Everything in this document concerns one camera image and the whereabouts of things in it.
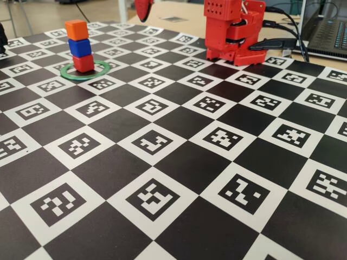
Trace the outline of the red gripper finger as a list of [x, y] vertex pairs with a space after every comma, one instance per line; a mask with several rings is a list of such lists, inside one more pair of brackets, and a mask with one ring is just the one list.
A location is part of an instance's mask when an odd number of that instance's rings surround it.
[[153, 0], [135, 0], [135, 9], [141, 22], [145, 22], [150, 14]]

